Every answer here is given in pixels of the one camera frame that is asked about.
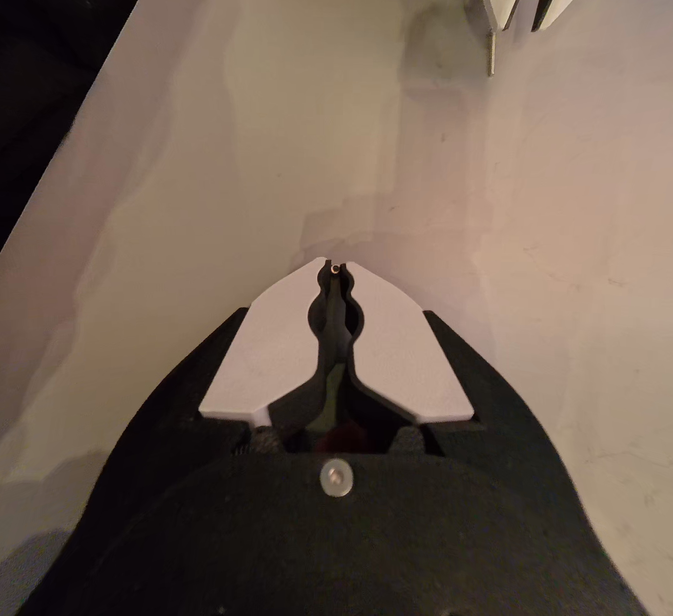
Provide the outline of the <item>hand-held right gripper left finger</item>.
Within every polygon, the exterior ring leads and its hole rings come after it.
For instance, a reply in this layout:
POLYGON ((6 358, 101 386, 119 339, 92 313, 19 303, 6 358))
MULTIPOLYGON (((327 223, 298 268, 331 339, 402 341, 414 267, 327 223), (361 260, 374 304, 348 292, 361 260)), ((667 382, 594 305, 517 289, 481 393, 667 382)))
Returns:
POLYGON ((246 312, 198 411, 291 436, 326 401, 330 261, 318 257, 273 284, 246 312))

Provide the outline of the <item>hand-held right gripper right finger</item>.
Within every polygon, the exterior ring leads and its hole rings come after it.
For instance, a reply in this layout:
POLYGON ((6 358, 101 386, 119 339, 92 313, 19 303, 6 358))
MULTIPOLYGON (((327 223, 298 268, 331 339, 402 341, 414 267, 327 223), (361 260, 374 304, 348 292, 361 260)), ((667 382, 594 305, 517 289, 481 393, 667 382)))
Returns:
POLYGON ((359 393, 416 426, 470 421, 475 409, 423 309, 356 262, 341 265, 347 365, 359 393))

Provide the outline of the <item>grey desk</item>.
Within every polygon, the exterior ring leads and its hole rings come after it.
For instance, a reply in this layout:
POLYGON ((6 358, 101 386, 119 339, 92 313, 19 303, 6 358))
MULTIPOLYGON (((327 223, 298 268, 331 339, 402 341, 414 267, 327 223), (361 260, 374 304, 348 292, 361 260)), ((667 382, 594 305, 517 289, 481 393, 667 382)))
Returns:
POLYGON ((672 0, 139 0, 1 252, 1 614, 141 403, 318 256, 433 310, 672 614, 672 0))

